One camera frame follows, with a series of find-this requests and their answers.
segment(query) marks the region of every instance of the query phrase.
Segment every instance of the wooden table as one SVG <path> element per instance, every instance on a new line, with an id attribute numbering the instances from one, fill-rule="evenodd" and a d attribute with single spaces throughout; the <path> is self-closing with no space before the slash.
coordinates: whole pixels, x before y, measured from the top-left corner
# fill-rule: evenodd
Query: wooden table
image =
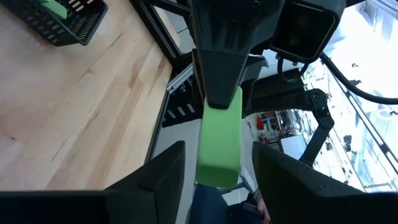
<path id="1" fill-rule="evenodd" d="M 143 165 L 172 68 L 130 2 L 106 2 L 87 47 L 0 5 L 0 190 L 103 189 Z"/>

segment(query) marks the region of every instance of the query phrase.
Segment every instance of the black mount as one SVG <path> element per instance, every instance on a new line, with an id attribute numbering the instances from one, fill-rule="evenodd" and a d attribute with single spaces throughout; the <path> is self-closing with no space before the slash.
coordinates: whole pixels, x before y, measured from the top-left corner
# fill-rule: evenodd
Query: black mount
<path id="1" fill-rule="evenodd" d="M 326 94 L 323 91 L 319 89 L 308 91 L 296 89 L 279 93 L 278 95 L 265 96 L 252 100 L 251 109 L 244 111 L 244 115 L 248 116 L 257 112 L 291 109 L 311 111 L 319 124 L 304 154 L 300 158 L 300 161 L 312 167 L 329 132 L 335 125 L 333 118 L 330 116 Z"/>

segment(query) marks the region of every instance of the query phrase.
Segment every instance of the hand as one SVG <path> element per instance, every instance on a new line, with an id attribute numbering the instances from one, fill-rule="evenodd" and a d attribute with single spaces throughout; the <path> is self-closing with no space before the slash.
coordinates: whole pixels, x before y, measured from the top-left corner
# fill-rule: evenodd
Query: hand
<path id="1" fill-rule="evenodd" d="M 264 215 L 264 221 L 262 221 L 263 224 L 271 224 L 271 218 L 269 216 L 266 203 L 264 202 L 264 199 L 262 199 L 262 197 L 259 199 L 257 203 L 257 209 L 259 210 L 259 212 L 261 212 Z"/>

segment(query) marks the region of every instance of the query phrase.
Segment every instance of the person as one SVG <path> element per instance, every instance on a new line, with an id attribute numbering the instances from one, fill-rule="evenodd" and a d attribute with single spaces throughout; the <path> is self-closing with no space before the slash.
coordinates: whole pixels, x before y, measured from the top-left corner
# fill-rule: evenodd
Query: person
<path id="1" fill-rule="evenodd" d="M 215 187 L 196 184 L 188 212 L 188 224 L 271 224 L 266 203 L 259 190 L 241 203 L 228 206 Z"/>
<path id="2" fill-rule="evenodd" d="M 254 193 L 253 198 L 257 202 L 257 209 L 258 211 L 263 214 L 263 224 L 271 224 L 271 217 L 269 216 L 269 212 L 266 206 L 264 199 L 261 196 L 261 192 L 259 189 Z"/>
<path id="3" fill-rule="evenodd" d="M 245 203 L 255 205 L 258 213 L 245 209 Z M 254 194 L 249 194 L 247 199 L 236 205 L 229 206 L 229 223 L 230 224 L 271 224 L 266 203 L 261 196 L 260 190 L 256 190 Z"/>

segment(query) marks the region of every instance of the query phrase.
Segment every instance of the green object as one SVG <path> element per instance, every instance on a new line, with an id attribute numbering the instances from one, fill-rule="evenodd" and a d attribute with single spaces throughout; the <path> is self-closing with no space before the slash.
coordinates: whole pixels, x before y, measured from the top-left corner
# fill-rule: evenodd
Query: green object
<path id="1" fill-rule="evenodd" d="M 238 87 L 227 110 L 210 108 L 201 122 L 197 182 L 211 187 L 238 183 L 242 144 L 242 89 Z"/>
<path id="2" fill-rule="evenodd" d="M 51 12 L 53 12 L 59 19 L 67 19 L 68 10 L 55 0 L 39 0 L 40 3 Z"/>

